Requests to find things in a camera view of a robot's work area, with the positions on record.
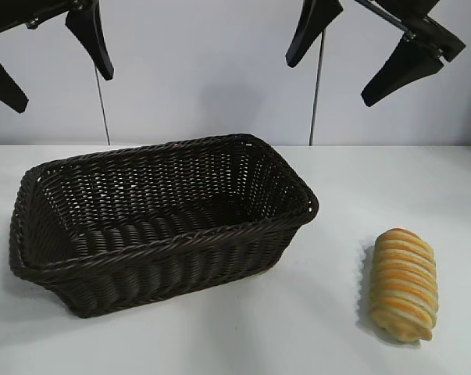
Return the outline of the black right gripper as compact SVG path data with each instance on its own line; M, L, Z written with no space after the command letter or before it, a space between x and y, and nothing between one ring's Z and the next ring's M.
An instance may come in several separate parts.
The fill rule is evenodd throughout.
M466 47L461 39L429 16L438 1L357 0L357 3L402 30L410 39L401 38L382 68L364 87L361 97L368 107L405 85L438 73L444 67L439 56L451 62ZM298 25L285 55L289 67L301 62L318 36L342 11L338 0L303 1Z

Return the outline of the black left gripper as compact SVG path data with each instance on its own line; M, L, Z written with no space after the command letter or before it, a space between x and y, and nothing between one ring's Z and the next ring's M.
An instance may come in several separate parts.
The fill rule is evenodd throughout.
M66 27L87 51L102 77L111 80L114 68L102 31L99 1L0 0L0 33L22 24L36 27L65 12L68 12ZM0 101L18 113L23 113L28 103L25 93L1 63Z

